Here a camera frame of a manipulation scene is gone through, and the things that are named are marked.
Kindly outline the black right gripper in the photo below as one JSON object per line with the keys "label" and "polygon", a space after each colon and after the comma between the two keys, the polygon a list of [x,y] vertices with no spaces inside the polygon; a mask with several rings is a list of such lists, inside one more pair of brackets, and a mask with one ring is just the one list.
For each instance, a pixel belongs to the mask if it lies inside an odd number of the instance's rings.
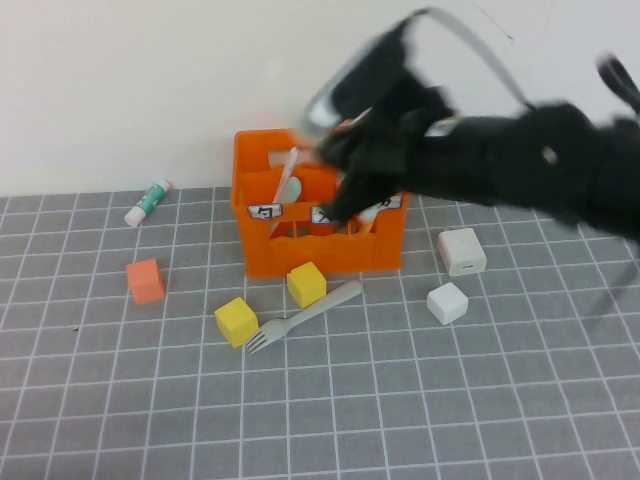
{"label": "black right gripper", "polygon": [[406,66],[406,29],[384,33],[332,91],[332,102],[356,122],[322,139],[315,151],[343,174],[335,196],[322,204],[330,221],[354,215],[403,190],[406,157],[429,127],[454,114],[440,88],[428,86]]}

